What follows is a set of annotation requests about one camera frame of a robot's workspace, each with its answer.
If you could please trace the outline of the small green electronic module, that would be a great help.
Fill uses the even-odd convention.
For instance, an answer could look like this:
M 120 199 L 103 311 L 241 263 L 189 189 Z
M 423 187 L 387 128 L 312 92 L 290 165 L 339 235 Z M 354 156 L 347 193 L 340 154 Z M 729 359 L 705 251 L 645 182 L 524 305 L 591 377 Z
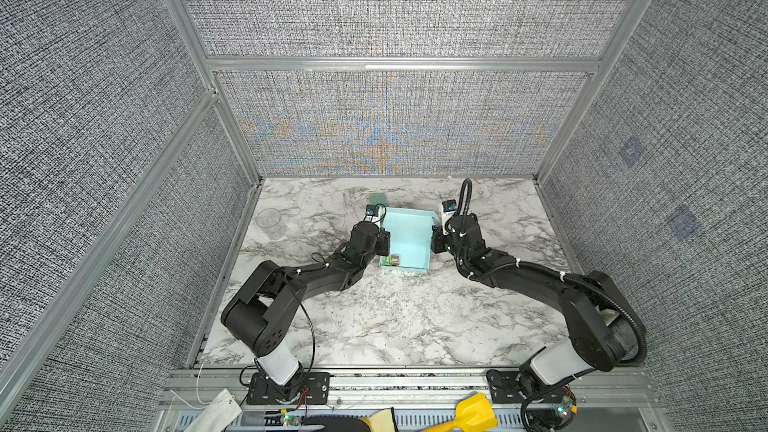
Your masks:
M 387 267 L 398 267 L 398 266 L 400 265 L 400 257 L 399 257 L 399 256 L 397 256 L 397 255 L 391 255 L 391 256 L 388 256 L 388 257 L 385 259 L 385 262 L 384 262 L 384 264 L 385 264 Z

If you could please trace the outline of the light blue paper box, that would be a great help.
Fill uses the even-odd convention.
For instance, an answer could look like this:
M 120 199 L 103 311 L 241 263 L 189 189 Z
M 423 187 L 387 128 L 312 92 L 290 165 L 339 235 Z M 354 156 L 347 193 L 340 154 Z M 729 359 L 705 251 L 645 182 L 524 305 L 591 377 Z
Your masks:
M 400 257 L 398 267 L 387 267 L 388 257 L 381 257 L 379 265 L 384 270 L 399 271 L 414 275 L 429 272 L 431 259 L 432 227 L 438 216 L 433 211 L 389 208 L 383 220 L 384 229 L 391 234 L 390 254 Z

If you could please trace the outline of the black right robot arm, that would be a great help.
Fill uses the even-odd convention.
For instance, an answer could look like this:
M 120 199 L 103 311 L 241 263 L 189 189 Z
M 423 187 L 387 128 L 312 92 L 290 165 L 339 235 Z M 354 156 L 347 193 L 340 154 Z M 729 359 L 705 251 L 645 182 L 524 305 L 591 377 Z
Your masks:
M 433 226 L 431 248 L 436 254 L 449 253 L 464 278 L 522 294 L 563 316 L 567 338 L 536 352 L 521 366 L 533 388 L 645 361 L 646 327 L 607 274 L 556 271 L 491 248 L 474 214 L 454 214 Z

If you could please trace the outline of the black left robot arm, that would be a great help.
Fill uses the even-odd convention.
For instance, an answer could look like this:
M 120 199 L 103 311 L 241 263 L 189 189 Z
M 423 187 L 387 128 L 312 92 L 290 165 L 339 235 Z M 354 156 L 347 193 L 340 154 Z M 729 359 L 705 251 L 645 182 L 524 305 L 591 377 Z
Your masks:
M 354 286 L 373 259 L 389 254 L 390 241 L 383 226 L 361 221 L 321 262 L 289 267 L 264 261 L 230 299 L 220 321 L 249 348 L 256 368 L 273 386 L 296 387 L 303 380 L 300 363 L 284 339 L 303 301 Z

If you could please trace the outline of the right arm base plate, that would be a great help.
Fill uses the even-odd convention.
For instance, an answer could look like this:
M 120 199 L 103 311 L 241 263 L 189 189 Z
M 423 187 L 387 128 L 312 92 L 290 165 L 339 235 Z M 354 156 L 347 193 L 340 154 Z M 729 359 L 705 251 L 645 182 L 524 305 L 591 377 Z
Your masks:
M 485 377 L 494 404 L 521 405 L 526 398 L 535 396 L 548 387 L 527 368 L 490 369 Z

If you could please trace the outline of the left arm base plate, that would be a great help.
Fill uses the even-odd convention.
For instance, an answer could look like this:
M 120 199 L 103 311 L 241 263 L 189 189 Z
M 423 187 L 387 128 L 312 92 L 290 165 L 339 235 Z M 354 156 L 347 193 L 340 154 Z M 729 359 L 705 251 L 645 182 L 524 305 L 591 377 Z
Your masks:
M 311 372 L 295 385 L 277 385 L 261 373 L 253 374 L 245 399 L 247 405 L 295 406 L 299 400 L 307 405 L 326 405 L 331 375 Z

